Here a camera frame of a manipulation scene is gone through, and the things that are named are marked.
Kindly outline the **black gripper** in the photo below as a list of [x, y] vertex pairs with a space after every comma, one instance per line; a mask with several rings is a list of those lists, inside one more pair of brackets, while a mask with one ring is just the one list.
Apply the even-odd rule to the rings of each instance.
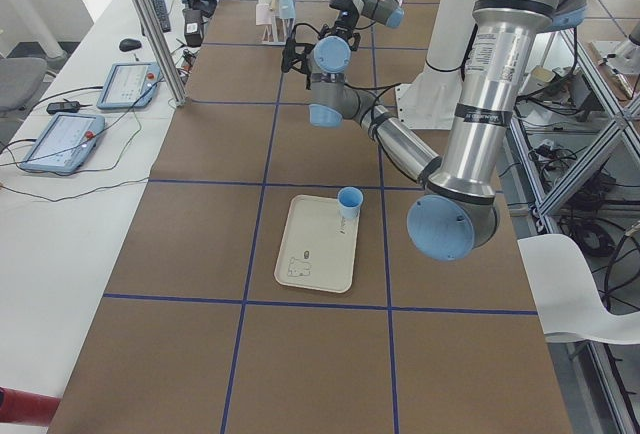
[[311, 69], [309, 67], [308, 56], [312, 50], [312, 44], [288, 41], [287, 71], [294, 70], [309, 77], [311, 75]]
[[359, 16], [352, 13], [339, 13], [334, 24], [329, 27], [324, 24], [320, 30], [319, 39], [337, 36], [343, 39], [352, 52], [359, 48], [361, 35], [356, 31]]

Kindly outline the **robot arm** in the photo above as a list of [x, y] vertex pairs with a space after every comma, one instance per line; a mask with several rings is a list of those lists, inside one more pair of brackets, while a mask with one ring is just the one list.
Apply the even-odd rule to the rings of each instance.
[[289, 36], [281, 69], [305, 76], [314, 126], [358, 123], [397, 169], [424, 189], [407, 215], [410, 239], [426, 256], [454, 261], [484, 245], [498, 228], [491, 178], [535, 38], [578, 26], [586, 0], [475, 0], [477, 30], [463, 60], [461, 94], [443, 154], [391, 116], [372, 92], [346, 82], [359, 45], [358, 21], [395, 28], [404, 16], [403, 2], [331, 0], [335, 22], [322, 28], [314, 44]]
[[329, 6], [338, 12], [330, 27], [324, 27], [318, 35], [316, 49], [338, 46], [347, 51], [359, 47], [360, 34], [357, 24], [365, 17], [374, 24], [397, 28], [404, 19], [405, 0], [330, 0]]

